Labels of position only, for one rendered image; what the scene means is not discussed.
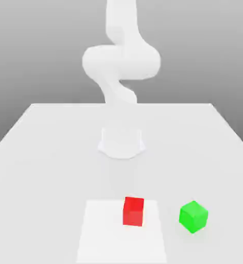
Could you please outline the small red cube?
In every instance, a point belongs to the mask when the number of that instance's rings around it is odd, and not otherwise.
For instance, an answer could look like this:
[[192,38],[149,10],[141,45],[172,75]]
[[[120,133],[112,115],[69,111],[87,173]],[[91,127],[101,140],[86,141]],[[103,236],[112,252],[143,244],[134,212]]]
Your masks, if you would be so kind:
[[144,199],[126,196],[123,207],[123,225],[143,225]]

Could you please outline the small green cube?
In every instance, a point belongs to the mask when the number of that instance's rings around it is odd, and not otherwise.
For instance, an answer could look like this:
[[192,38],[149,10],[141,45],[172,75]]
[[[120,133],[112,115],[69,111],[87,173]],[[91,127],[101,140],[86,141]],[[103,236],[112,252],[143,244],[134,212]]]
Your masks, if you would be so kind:
[[204,228],[209,212],[196,201],[191,201],[180,208],[179,222],[191,233]]

